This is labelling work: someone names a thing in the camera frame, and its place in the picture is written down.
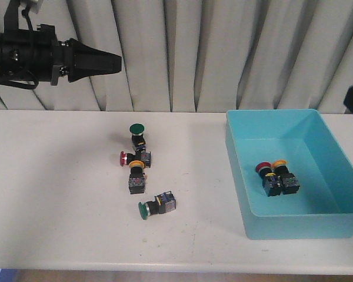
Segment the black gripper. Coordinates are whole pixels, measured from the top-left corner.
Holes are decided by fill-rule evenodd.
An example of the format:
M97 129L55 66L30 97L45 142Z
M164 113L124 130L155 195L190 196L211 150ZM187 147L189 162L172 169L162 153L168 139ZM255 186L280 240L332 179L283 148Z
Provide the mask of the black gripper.
M42 24L35 31L16 29L0 33L0 85L58 84L97 75L120 73L122 57L100 51L75 39L59 41L55 27Z

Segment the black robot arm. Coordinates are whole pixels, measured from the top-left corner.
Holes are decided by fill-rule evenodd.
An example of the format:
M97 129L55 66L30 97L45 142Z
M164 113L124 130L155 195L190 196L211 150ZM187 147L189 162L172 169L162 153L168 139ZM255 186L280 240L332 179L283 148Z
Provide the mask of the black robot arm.
M76 39L59 41L55 28L42 24L37 31L24 29L0 33L0 85L35 89L39 83L58 84L122 70L119 55L100 51Z

